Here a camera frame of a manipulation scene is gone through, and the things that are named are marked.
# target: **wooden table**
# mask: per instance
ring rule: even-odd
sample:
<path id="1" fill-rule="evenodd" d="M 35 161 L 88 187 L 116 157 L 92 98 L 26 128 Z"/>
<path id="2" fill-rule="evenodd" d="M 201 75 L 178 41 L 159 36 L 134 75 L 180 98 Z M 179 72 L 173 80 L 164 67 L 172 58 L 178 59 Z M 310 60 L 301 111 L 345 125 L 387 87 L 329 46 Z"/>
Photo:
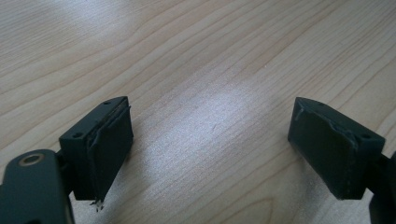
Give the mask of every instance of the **wooden table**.
<path id="1" fill-rule="evenodd" d="M 372 194 L 337 201 L 287 133 L 303 96 L 391 155 L 395 71 L 394 0 L 2 1 L 0 176 L 128 95 L 133 153 L 77 223 L 369 223 Z"/>

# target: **black object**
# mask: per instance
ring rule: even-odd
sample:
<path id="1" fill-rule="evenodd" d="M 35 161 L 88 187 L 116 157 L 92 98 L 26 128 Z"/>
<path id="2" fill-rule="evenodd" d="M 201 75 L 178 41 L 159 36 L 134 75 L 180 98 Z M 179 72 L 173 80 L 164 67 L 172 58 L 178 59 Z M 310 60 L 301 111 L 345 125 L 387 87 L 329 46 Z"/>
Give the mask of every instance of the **black object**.
<path id="1" fill-rule="evenodd" d="M 366 188 L 375 195 L 372 223 L 395 223 L 396 154 L 381 154 L 385 138 L 331 107 L 296 98 L 289 141 L 340 200 L 359 200 Z"/>
<path id="2" fill-rule="evenodd" d="M 12 160 L 0 186 L 0 223 L 74 223 L 72 190 L 77 200 L 102 202 L 132 146 L 129 110 L 126 96 L 103 102 L 61 136 L 58 153 Z"/>

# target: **circular hole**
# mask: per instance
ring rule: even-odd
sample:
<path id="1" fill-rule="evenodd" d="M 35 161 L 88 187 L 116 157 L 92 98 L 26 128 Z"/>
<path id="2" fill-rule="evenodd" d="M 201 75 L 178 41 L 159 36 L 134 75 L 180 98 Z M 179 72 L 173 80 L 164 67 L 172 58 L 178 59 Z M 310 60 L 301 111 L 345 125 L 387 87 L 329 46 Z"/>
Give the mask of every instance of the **circular hole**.
<path id="1" fill-rule="evenodd" d="M 20 166 L 30 166 L 36 164 L 44 159 L 44 154 L 36 153 L 29 156 L 24 157 L 20 160 Z"/>
<path id="2" fill-rule="evenodd" d="M 367 133 L 362 134 L 361 137 L 362 137 L 362 138 L 366 138 L 366 139 L 371 138 L 371 136 L 368 135 Z"/>
<path id="3" fill-rule="evenodd" d="M 82 133 L 75 133 L 73 134 L 74 138 L 80 138 L 82 136 Z"/>

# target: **light wood surface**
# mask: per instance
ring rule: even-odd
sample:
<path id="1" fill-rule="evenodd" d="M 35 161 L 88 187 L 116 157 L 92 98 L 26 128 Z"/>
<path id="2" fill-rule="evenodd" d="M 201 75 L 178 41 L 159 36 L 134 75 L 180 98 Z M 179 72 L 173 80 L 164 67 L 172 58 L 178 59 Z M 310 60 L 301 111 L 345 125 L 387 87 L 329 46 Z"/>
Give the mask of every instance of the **light wood surface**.
<path id="1" fill-rule="evenodd" d="M 303 96 L 391 155 L 395 71 L 394 0 L 2 1 L 0 176 L 128 95 L 133 153 L 77 223 L 369 223 L 372 194 L 337 201 L 287 132 Z"/>

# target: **small hole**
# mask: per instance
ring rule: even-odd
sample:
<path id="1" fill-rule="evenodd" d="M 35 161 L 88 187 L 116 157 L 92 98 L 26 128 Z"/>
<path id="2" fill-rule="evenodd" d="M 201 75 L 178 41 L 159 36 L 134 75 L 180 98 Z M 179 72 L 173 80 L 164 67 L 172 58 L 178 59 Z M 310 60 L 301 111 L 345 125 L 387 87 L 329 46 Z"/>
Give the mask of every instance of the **small hole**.
<path id="1" fill-rule="evenodd" d="M 82 136 L 82 133 L 75 133 L 73 134 L 74 138 L 80 138 Z"/>
<path id="2" fill-rule="evenodd" d="M 31 156 L 31 157 L 27 157 L 26 159 L 24 159 L 23 162 L 25 162 L 25 163 L 32 163 L 32 162 L 38 161 L 39 159 L 40 159 L 39 156 L 33 155 L 33 156 Z"/>
<path id="3" fill-rule="evenodd" d="M 366 139 L 371 138 L 371 136 L 368 135 L 367 133 L 362 134 L 361 137 L 362 137 L 362 138 L 366 138 Z"/>
<path id="4" fill-rule="evenodd" d="M 41 223 L 40 220 L 35 219 L 35 220 L 28 221 L 25 224 L 40 224 L 40 223 Z"/>
<path id="5" fill-rule="evenodd" d="M 30 166 L 34 165 L 44 159 L 44 155 L 41 153 L 31 154 L 20 160 L 20 166 Z"/>

